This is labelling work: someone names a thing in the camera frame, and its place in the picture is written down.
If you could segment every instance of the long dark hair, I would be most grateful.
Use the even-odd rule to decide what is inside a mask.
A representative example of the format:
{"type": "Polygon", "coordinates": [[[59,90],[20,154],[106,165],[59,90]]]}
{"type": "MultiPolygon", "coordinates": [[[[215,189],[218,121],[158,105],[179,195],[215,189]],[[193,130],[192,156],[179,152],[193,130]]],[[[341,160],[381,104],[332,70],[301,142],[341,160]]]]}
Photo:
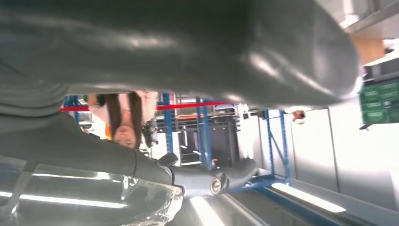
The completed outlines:
{"type": "MultiPolygon", "coordinates": [[[[134,148],[139,148],[141,144],[141,121],[143,118],[142,102],[141,98],[136,92],[128,94],[130,116],[133,124],[133,130],[136,135],[136,145],[134,148]]],[[[122,122],[122,115],[120,110],[120,103],[118,94],[106,94],[105,103],[108,106],[108,115],[110,117],[111,135],[112,138],[115,135],[116,129],[122,122]]]]}

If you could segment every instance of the woman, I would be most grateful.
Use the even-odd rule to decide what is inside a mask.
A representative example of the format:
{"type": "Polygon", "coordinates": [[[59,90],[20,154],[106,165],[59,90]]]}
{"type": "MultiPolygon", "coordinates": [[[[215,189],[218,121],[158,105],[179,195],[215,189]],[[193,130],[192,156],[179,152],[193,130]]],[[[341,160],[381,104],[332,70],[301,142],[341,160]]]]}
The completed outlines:
{"type": "Polygon", "coordinates": [[[135,91],[128,94],[106,94],[104,97],[105,104],[102,105],[95,94],[88,95],[89,110],[111,126],[114,142],[139,148],[142,128],[147,127],[146,123],[154,117],[158,93],[135,91]]]}

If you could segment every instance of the wooden board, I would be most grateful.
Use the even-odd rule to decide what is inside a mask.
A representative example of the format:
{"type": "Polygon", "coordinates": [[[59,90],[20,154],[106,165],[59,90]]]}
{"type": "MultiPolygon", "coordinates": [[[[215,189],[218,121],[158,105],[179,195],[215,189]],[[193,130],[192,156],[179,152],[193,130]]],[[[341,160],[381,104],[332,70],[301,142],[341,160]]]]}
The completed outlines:
{"type": "Polygon", "coordinates": [[[350,35],[363,64],[378,60],[385,56],[383,40],[350,35]]]}

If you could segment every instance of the green crate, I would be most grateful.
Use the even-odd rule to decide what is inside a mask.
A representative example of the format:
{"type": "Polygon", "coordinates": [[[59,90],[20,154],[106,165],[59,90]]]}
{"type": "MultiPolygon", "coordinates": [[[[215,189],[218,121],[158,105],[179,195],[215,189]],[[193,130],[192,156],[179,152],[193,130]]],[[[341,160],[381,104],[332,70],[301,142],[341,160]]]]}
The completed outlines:
{"type": "Polygon", "coordinates": [[[379,85],[378,88],[381,93],[399,91],[399,83],[398,82],[385,83],[379,85]]]}
{"type": "Polygon", "coordinates": [[[399,90],[380,93],[381,101],[399,100],[399,90]]]}
{"type": "Polygon", "coordinates": [[[380,90],[378,87],[366,87],[360,93],[361,103],[370,103],[380,100],[380,90]]]}
{"type": "Polygon", "coordinates": [[[388,118],[390,123],[399,122],[399,109],[398,108],[388,109],[388,118]]]}
{"type": "Polygon", "coordinates": [[[378,124],[378,123],[389,123],[387,109],[378,111],[364,111],[362,112],[362,118],[364,124],[378,124]]]}
{"type": "Polygon", "coordinates": [[[385,108],[385,105],[383,102],[372,102],[372,103],[366,103],[362,104],[362,111],[374,111],[374,110],[382,110],[385,108]]]}

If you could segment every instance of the fluorescent light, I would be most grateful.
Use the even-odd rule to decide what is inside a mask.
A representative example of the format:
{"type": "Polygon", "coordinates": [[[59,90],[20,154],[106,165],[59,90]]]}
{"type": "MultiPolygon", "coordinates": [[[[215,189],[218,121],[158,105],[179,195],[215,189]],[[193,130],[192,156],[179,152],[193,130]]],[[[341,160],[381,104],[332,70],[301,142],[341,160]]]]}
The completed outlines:
{"type": "Polygon", "coordinates": [[[11,196],[12,196],[12,193],[11,193],[11,192],[0,192],[0,196],[3,196],[3,197],[11,197],[11,196]]]}
{"type": "Polygon", "coordinates": [[[297,197],[299,199],[302,199],[302,200],[304,200],[306,202],[309,202],[309,203],[311,203],[313,205],[316,205],[316,206],[318,206],[320,208],[323,208],[325,210],[328,210],[330,212],[341,213],[341,212],[345,212],[346,211],[346,209],[344,209],[344,208],[342,208],[340,206],[337,206],[335,204],[327,202],[327,201],[325,201],[325,200],[323,200],[321,198],[318,198],[316,196],[313,196],[311,194],[299,191],[299,190],[297,190],[295,188],[292,188],[290,186],[287,186],[285,184],[275,183],[275,184],[272,184],[271,186],[273,188],[276,188],[276,189],[282,191],[282,192],[285,192],[287,194],[295,196],[295,197],[297,197]]]}
{"type": "Polygon", "coordinates": [[[195,165],[195,164],[201,164],[201,161],[192,161],[192,162],[187,162],[187,163],[182,163],[180,164],[181,166],[189,166],[189,165],[195,165]]]}
{"type": "Polygon", "coordinates": [[[197,212],[203,226],[224,226],[222,220],[202,197],[190,199],[192,206],[197,212]]]}
{"type": "MultiPolygon", "coordinates": [[[[0,196],[11,197],[12,193],[0,192],[0,196]]],[[[29,194],[23,194],[19,198],[26,199],[26,200],[40,201],[40,202],[55,202],[55,203],[75,204],[75,205],[83,205],[83,206],[107,207],[107,208],[115,208],[115,209],[120,209],[120,208],[127,206],[122,203],[101,202],[101,201],[91,201],[91,200],[82,200],[82,199],[67,199],[67,198],[37,196],[37,195],[29,195],[29,194]]]]}

